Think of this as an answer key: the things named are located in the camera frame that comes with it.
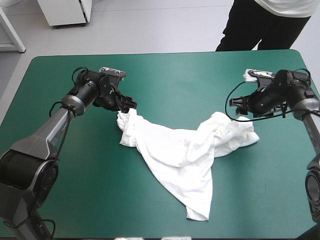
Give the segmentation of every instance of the green tabletop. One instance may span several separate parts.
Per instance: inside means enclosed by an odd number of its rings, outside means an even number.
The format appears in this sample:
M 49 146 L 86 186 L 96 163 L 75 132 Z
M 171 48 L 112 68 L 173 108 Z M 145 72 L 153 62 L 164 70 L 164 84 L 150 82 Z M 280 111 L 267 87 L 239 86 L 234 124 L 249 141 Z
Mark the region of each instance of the green tabletop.
M 36 57 L 0 126 L 0 152 L 48 119 L 79 66 L 126 71 L 119 89 L 138 102 L 140 115 L 173 129 L 196 129 L 224 111 L 245 69 L 276 72 L 305 64 L 295 50 Z M 233 97 L 256 88 L 246 83 Z M 255 122 L 258 143 L 215 159 L 210 219 L 203 222 L 186 219 L 185 206 L 155 179 L 137 149 L 119 144 L 116 119 L 116 112 L 92 106 L 71 123 L 59 178 L 39 210 L 56 221 L 56 237 L 293 238 L 314 225 L 305 176 L 315 153 L 293 116 Z M 0 237 L 10 236 L 0 224 Z

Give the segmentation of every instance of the white cloth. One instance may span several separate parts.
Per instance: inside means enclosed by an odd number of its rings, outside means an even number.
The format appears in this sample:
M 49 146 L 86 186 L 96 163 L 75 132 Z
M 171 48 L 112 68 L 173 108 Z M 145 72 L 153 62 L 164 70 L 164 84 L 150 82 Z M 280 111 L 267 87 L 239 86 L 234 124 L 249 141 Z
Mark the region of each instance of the white cloth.
M 270 13 L 289 18 L 305 18 L 313 15 L 320 0 L 255 0 Z
M 187 218 L 198 221 L 209 219 L 214 158 L 259 140 L 252 122 L 231 121 L 221 112 L 197 130 L 153 124 L 135 109 L 119 112 L 117 124 L 123 131 L 120 144 L 136 147 L 156 179 L 186 206 Z

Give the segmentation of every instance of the white floor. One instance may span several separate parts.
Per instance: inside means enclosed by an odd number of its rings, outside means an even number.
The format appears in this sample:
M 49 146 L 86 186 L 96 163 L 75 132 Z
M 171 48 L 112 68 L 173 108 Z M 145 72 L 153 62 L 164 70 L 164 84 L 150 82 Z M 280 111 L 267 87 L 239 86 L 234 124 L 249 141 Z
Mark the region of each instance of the white floor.
M 52 29 L 37 0 L 4 7 L 27 51 L 0 52 L 0 123 L 36 56 L 214 51 L 233 0 L 93 0 L 86 27 Z M 320 87 L 320 12 L 293 45 Z

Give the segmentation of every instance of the black pants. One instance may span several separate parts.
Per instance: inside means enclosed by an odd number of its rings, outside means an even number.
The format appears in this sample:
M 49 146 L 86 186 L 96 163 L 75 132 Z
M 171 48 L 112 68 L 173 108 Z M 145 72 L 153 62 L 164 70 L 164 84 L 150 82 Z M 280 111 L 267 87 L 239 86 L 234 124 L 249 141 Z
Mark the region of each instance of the black pants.
M 310 17 L 276 16 L 254 0 L 234 0 L 220 51 L 289 49 Z

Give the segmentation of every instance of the white table leg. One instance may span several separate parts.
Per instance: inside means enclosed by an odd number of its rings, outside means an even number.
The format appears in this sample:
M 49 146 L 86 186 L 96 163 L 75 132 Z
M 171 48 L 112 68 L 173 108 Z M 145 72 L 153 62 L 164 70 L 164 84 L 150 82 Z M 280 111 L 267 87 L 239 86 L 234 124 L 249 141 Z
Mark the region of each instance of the white table leg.
M 0 7 L 0 25 L 2 25 L 6 34 L 9 36 L 10 40 L 13 43 L 13 46 L 16 47 L 15 50 L 18 50 L 20 53 L 24 53 L 26 51 L 26 47 L 24 46 L 18 34 L 12 27 L 11 23 L 9 22 L 7 16 L 5 15 L 1 7 Z M 10 44 L 5 44 L 3 46 L 2 45 L 3 44 L 0 44 L 0 51 L 14 50 L 13 46 L 11 46 Z
M 12 5 L 15 5 L 22 0 L 0 0 L 0 7 L 10 7 Z

